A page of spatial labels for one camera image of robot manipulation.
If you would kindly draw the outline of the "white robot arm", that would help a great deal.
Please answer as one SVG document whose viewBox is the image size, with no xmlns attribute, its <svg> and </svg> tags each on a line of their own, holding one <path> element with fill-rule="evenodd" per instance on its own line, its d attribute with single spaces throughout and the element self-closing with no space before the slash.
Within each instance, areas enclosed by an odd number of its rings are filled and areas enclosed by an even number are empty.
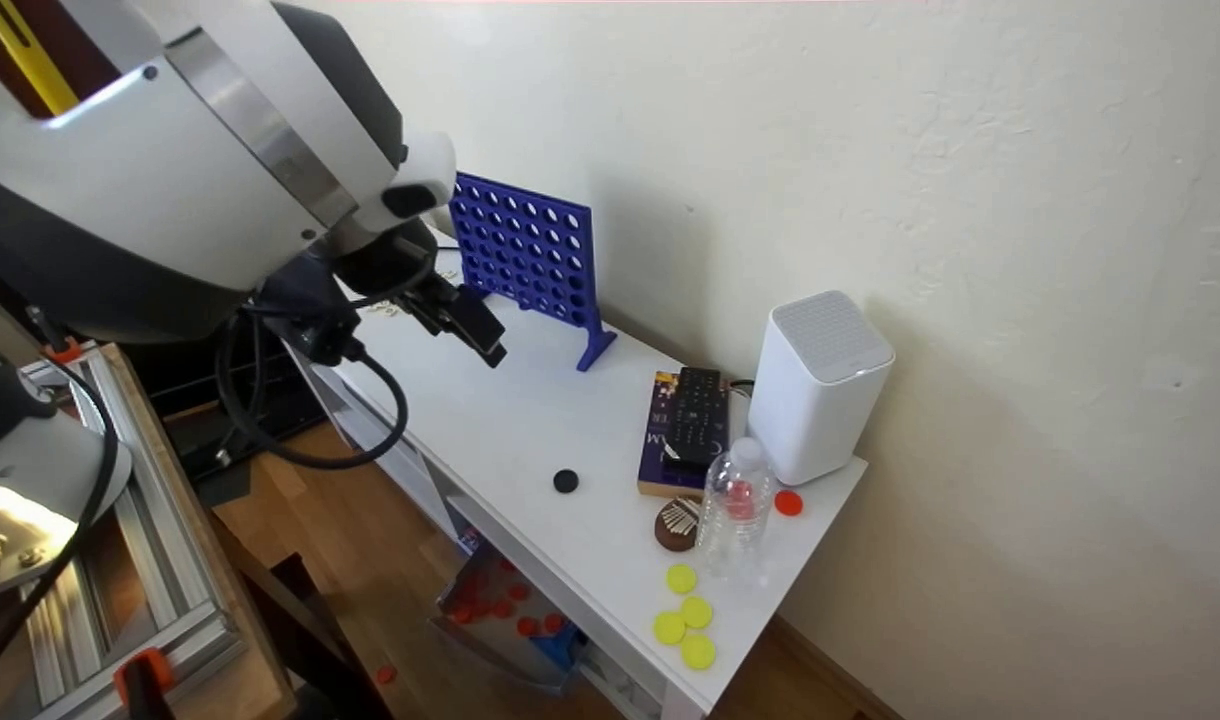
<svg viewBox="0 0 1220 720">
<path fill-rule="evenodd" d="M 296 0 L 0 0 L 0 284 L 56 323 L 186 343 L 256 313 L 314 361 L 391 299 L 501 361 L 437 273 L 450 141 L 413 137 Z"/>
</svg>

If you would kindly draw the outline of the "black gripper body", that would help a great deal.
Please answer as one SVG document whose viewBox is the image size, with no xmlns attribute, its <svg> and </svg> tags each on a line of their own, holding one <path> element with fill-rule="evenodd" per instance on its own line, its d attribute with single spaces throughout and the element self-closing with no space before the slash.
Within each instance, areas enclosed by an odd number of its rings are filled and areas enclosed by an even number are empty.
<svg viewBox="0 0 1220 720">
<path fill-rule="evenodd" d="M 336 277 L 369 299 L 406 308 L 429 330 L 480 335 L 466 295 L 437 273 L 437 235 L 419 219 L 339 257 Z"/>
</svg>

